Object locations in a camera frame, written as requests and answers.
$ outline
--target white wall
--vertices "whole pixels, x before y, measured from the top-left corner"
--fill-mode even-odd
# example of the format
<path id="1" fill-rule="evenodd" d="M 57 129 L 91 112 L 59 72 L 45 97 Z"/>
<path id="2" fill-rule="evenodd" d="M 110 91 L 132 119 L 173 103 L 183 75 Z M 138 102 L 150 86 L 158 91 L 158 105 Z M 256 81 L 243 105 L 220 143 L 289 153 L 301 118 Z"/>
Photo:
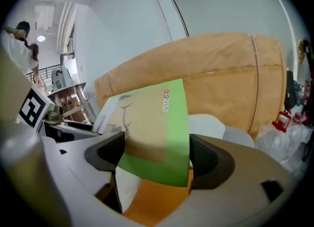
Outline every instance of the white wall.
<path id="1" fill-rule="evenodd" d="M 300 13 L 298 12 L 294 4 L 291 2 L 291 0 L 281 0 L 281 1 L 287 11 L 290 22 L 292 24 L 294 40 L 297 43 L 295 45 L 297 47 L 297 55 L 299 55 L 298 42 L 300 39 L 303 39 L 305 37 L 307 39 L 310 39 L 310 33 Z M 309 63 L 307 59 L 305 58 L 303 63 L 298 66 L 298 78 L 297 78 L 298 82 L 303 84 L 308 76 L 310 76 L 310 68 L 309 68 Z"/>
<path id="2" fill-rule="evenodd" d="M 171 41 L 186 37 L 183 23 L 171 0 L 157 0 L 167 23 Z"/>
<path id="3" fill-rule="evenodd" d="M 68 69 L 70 76 L 74 79 L 77 83 L 80 83 L 78 69 L 76 64 L 76 59 L 66 59 L 64 60 L 64 66 Z"/>
<path id="4" fill-rule="evenodd" d="M 175 0 L 190 35 L 238 31 L 281 39 L 287 67 L 294 66 L 292 36 L 278 0 Z M 283 0 L 298 39 L 307 34 L 303 21 L 290 0 Z"/>
<path id="5" fill-rule="evenodd" d="M 175 30 L 173 36 L 178 39 L 181 31 Z M 170 41 L 171 33 L 157 0 L 94 0 L 90 7 L 80 5 L 75 24 L 76 60 L 95 114 L 100 111 L 94 87 L 98 77 Z"/>

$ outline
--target person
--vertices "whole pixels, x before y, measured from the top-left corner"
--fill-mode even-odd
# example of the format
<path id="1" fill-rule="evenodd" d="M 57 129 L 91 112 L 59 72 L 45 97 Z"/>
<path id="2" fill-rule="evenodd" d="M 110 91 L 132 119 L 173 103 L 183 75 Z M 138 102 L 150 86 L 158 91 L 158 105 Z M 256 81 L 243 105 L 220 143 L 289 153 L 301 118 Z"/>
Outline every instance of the person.
<path id="1" fill-rule="evenodd" d="M 25 39 L 27 39 L 27 36 L 29 34 L 29 31 L 30 31 L 29 22 L 26 22 L 26 21 L 19 22 L 15 29 L 22 29 L 22 30 L 24 30 L 25 33 L 26 33 Z"/>
<path id="2" fill-rule="evenodd" d="M 28 46 L 26 37 L 25 30 L 6 27 L 0 35 L 1 46 L 24 75 L 29 69 L 37 74 L 39 47 L 37 44 Z"/>

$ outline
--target red object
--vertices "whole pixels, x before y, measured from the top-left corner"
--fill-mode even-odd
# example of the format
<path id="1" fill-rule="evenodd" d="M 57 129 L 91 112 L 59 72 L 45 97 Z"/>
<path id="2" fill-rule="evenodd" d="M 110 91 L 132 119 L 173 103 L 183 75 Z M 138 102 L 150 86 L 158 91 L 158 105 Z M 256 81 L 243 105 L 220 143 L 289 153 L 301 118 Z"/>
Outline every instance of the red object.
<path id="1" fill-rule="evenodd" d="M 279 131 L 286 132 L 287 127 L 289 125 L 289 122 L 291 120 L 291 116 L 284 113 L 284 112 L 279 112 L 276 122 L 273 121 L 271 124 Z"/>
<path id="2" fill-rule="evenodd" d="M 301 117 L 302 117 L 302 115 L 295 113 L 294 117 L 292 118 L 292 121 L 301 125 L 302 124 Z"/>
<path id="3" fill-rule="evenodd" d="M 304 115 L 300 116 L 299 120 L 300 120 L 300 124 L 310 122 L 310 117 L 308 116 L 307 113 L 305 113 Z"/>

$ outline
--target woman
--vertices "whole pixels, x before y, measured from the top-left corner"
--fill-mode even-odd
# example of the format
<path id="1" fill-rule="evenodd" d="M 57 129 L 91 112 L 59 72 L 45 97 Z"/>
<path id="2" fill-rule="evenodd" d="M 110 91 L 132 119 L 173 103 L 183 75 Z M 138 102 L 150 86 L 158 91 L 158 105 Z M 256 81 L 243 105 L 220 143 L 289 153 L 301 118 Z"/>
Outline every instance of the woman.
<path id="1" fill-rule="evenodd" d="M 1 46 L 24 75 L 29 69 L 38 73 L 39 47 L 37 44 L 28 46 L 25 37 L 24 30 L 6 27 L 1 33 Z"/>

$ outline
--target black hair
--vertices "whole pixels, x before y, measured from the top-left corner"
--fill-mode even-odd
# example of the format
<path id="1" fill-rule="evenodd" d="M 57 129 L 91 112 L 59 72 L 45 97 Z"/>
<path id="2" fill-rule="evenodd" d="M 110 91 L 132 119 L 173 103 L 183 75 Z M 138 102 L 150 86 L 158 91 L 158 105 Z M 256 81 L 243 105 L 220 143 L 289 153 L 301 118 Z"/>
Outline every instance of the black hair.
<path id="1" fill-rule="evenodd" d="M 25 38 L 27 38 L 29 31 L 30 31 L 29 22 L 26 22 L 26 21 L 19 22 L 19 24 L 16 26 L 16 29 L 24 30 L 26 32 Z"/>
<path id="2" fill-rule="evenodd" d="M 25 46 L 31 50 L 33 60 L 38 62 L 38 53 L 39 53 L 38 44 L 32 43 L 31 45 L 28 45 L 27 41 L 24 38 L 21 38 L 20 40 L 23 41 Z"/>

